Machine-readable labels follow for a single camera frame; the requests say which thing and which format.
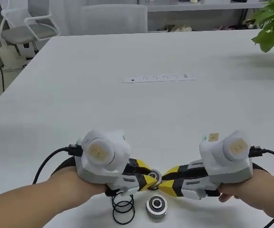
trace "human hand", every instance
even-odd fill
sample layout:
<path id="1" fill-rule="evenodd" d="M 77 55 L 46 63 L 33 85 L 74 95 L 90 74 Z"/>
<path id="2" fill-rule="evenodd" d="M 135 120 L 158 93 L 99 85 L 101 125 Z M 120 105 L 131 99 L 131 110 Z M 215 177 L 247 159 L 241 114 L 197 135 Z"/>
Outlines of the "human hand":
<path id="1" fill-rule="evenodd" d="M 254 170 L 253 177 L 242 183 L 223 184 L 219 191 L 222 193 L 220 202 L 227 202 L 234 196 L 274 218 L 274 176 L 263 170 Z"/>
<path id="2" fill-rule="evenodd" d="M 53 174 L 47 183 L 56 189 L 63 203 L 63 210 L 76 208 L 92 196 L 105 192 L 106 185 L 91 184 L 80 179 L 75 167 L 67 167 Z"/>

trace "metal bearing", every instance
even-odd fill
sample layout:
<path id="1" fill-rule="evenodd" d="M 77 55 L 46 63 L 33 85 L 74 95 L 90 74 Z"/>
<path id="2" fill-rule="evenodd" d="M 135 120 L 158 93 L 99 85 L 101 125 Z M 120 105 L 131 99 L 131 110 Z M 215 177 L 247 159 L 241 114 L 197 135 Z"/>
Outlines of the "metal bearing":
<path id="1" fill-rule="evenodd" d="M 161 184 L 161 182 L 162 182 L 162 175 L 161 175 L 161 173 L 159 171 L 157 171 L 157 170 L 152 170 L 148 175 L 151 176 L 151 177 L 153 177 L 153 178 L 155 178 L 157 180 L 157 182 L 154 185 L 152 185 L 151 187 L 149 187 L 148 189 L 152 190 L 152 191 L 157 190 L 158 189 L 158 185 Z"/>
<path id="2" fill-rule="evenodd" d="M 148 214 L 154 219 L 162 219 L 167 212 L 167 200 L 161 195 L 153 195 L 146 203 Z"/>

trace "cable connector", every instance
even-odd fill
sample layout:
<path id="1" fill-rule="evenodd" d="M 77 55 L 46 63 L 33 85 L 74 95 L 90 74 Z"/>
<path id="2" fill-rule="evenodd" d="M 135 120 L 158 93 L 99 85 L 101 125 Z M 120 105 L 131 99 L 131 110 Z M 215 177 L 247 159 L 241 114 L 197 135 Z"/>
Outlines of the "cable connector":
<path id="1" fill-rule="evenodd" d="M 252 146 L 249 150 L 249 158 L 262 157 L 264 153 L 266 153 L 266 150 L 260 146 Z"/>
<path id="2" fill-rule="evenodd" d="M 82 149 L 82 147 L 80 145 L 77 145 L 77 144 L 73 145 L 73 144 L 71 144 L 71 145 L 68 146 L 67 152 L 68 152 L 68 155 L 70 155 L 70 156 L 81 157 L 82 154 L 83 154 L 83 149 Z"/>

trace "chair armrest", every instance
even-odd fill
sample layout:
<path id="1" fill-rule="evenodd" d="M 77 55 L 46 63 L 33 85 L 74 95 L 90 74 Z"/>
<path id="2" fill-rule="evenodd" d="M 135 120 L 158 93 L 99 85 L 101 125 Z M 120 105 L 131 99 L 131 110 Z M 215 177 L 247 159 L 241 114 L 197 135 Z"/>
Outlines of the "chair armrest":
<path id="1" fill-rule="evenodd" d="M 35 33 L 34 31 L 32 31 L 31 27 L 29 26 L 28 22 L 29 21 L 35 21 L 35 20 L 41 20 L 41 19 L 49 19 L 51 21 L 51 23 L 53 24 L 53 26 L 50 26 L 50 25 L 46 25 L 46 24 L 42 24 L 43 26 L 46 26 L 52 30 L 54 30 L 56 32 L 56 37 L 57 36 L 60 36 L 61 35 L 61 32 L 60 32 L 60 29 L 59 27 L 57 26 L 55 20 L 52 18 L 52 15 L 49 14 L 49 15 L 46 15 L 46 16 L 39 16 L 39 17 L 30 17 L 30 18 L 25 18 L 24 19 L 24 24 L 25 26 L 27 26 L 28 30 L 33 34 L 33 36 L 37 39 L 37 41 L 43 41 L 43 40 L 46 40 L 46 39 L 50 39 L 50 38 L 45 38 L 45 39 L 40 39 Z"/>
<path id="2" fill-rule="evenodd" d="M 13 28 L 23 25 L 23 20 L 21 20 L 19 23 L 15 23 L 15 21 L 11 18 L 11 15 L 15 15 L 15 18 L 17 18 L 18 15 L 22 15 L 24 17 L 26 17 L 27 15 L 30 16 L 28 9 L 24 9 L 24 8 L 22 8 L 22 9 L 3 9 L 1 11 L 1 15 Z"/>

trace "shelf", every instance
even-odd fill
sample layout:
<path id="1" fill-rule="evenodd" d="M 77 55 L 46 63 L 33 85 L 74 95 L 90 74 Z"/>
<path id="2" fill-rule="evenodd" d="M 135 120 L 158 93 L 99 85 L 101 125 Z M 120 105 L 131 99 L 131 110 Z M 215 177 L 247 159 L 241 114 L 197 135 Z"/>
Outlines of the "shelf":
<path id="1" fill-rule="evenodd" d="M 228 4 L 203 4 L 190 2 L 177 2 L 174 4 L 146 3 L 148 12 L 188 11 L 188 10 L 234 10 L 234 9 L 256 9 L 265 6 L 264 2 Z"/>

